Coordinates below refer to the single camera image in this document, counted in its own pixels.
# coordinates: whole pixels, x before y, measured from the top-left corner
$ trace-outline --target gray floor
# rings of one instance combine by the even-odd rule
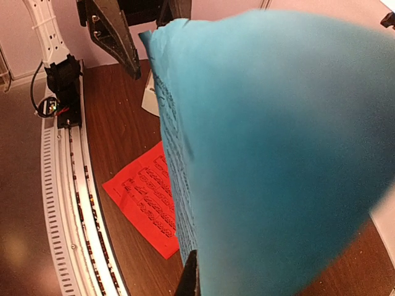
[[[37,81],[36,101],[45,80]],[[41,119],[29,85],[0,92],[0,295],[61,295],[46,234],[40,177]]]

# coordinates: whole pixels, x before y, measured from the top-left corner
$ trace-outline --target red paper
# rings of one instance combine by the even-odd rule
[[[163,257],[169,259],[179,249],[162,142],[123,168],[103,188]]]

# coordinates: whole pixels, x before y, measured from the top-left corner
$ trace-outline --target screw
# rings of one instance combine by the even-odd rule
[[[97,15],[92,15],[92,22],[96,23],[100,18]]]

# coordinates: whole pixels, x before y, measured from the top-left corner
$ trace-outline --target wooden table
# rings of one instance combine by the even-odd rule
[[[109,235],[132,296],[173,295],[179,252],[164,260],[103,190],[125,165],[160,141],[159,119],[141,108],[149,64],[132,80],[120,65],[85,71],[86,124],[94,177]],[[371,220],[354,243],[300,295],[388,296],[395,270]]]

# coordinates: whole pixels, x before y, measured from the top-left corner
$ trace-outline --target blue cloth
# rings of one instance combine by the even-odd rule
[[[180,19],[141,38],[202,295],[293,295],[393,179],[394,41],[280,11]]]

